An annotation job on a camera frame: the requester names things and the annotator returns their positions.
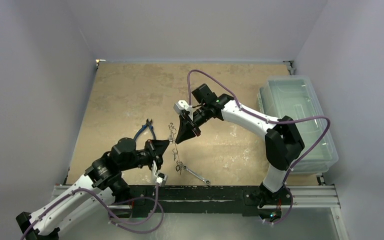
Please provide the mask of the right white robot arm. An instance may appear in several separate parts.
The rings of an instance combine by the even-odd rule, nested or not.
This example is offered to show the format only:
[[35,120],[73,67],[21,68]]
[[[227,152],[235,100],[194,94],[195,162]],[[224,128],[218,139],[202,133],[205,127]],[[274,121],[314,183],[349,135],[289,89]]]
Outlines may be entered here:
[[206,84],[191,94],[197,100],[197,106],[179,100],[173,107],[180,121],[176,144],[198,137],[201,134],[200,126],[212,118],[236,124],[254,133],[264,140],[269,162],[260,190],[261,199],[268,204],[277,200],[289,167],[305,147],[293,119],[263,115],[242,105],[229,94],[217,96]]

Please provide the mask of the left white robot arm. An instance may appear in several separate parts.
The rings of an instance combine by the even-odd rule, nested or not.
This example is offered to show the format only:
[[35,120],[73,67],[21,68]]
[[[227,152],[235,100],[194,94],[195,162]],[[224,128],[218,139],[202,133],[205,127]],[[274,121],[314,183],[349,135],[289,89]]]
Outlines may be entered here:
[[134,232],[128,228],[134,222],[124,221],[109,207],[112,204],[127,204],[133,209],[133,202],[142,200],[133,197],[130,186],[122,178],[122,172],[149,167],[155,184],[154,206],[150,214],[142,221],[152,217],[156,209],[162,207],[158,201],[159,189],[167,175],[160,172],[163,154],[170,144],[169,140],[149,139],[143,149],[136,148],[136,141],[129,137],[121,138],[111,150],[95,160],[85,173],[61,195],[34,212],[22,212],[16,221],[22,231],[23,240],[57,240],[59,233],[69,224],[83,219],[97,206],[102,206],[109,215],[110,224]]

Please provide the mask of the silver ratchet wrench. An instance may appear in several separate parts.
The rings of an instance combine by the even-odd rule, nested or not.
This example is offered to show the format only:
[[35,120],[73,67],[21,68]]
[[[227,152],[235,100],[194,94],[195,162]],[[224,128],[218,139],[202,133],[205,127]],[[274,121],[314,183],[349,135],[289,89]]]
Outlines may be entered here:
[[190,174],[192,174],[194,177],[196,177],[197,179],[199,179],[200,181],[202,181],[205,185],[209,186],[211,184],[211,181],[202,177],[201,175],[197,174],[196,172],[194,172],[193,170],[191,170],[188,166],[183,166],[182,167],[183,170],[189,172]]

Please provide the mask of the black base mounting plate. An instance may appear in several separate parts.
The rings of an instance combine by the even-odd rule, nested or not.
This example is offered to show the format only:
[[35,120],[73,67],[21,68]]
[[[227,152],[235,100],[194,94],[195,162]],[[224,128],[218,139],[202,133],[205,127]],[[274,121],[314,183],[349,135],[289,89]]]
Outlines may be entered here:
[[[154,205],[156,196],[160,207]],[[127,196],[110,200],[108,205],[120,218],[143,218],[155,210],[178,214],[240,214],[277,220],[292,203],[293,195],[285,187],[269,193],[257,185],[166,185],[156,195],[153,185],[131,185]]]

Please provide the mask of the aluminium frame rail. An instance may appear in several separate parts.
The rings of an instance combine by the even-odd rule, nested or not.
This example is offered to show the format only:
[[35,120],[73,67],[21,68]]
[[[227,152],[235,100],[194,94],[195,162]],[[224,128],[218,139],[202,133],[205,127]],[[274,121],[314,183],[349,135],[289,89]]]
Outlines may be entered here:
[[129,232],[110,224],[103,207],[69,224],[64,240],[346,240],[341,208],[333,186],[293,186],[293,203],[275,225],[258,216],[219,213],[156,212]]

